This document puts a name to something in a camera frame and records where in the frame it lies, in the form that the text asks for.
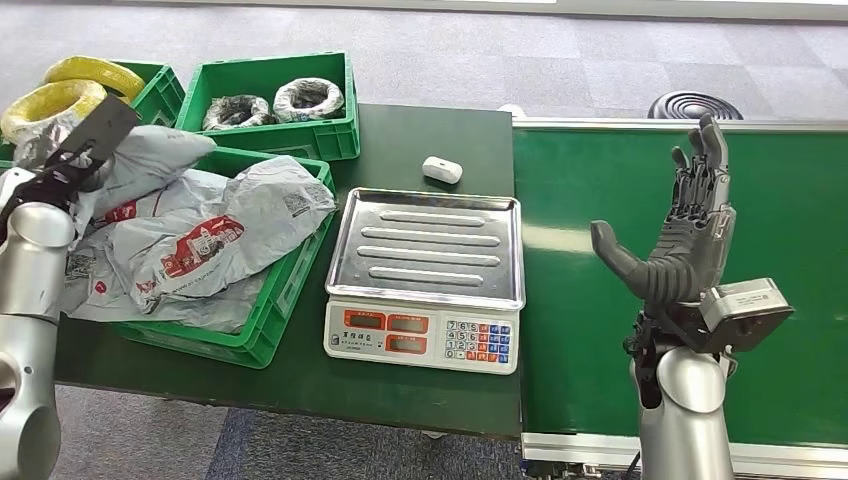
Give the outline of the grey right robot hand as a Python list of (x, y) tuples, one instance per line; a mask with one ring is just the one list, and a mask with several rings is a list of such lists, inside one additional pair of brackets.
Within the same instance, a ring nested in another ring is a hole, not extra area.
[(727, 143), (710, 114), (688, 139), (690, 156), (672, 148), (671, 205), (647, 259), (621, 245), (609, 223), (590, 223), (596, 256), (647, 307), (698, 302), (702, 292), (719, 284), (729, 254), (736, 211), (729, 202)]

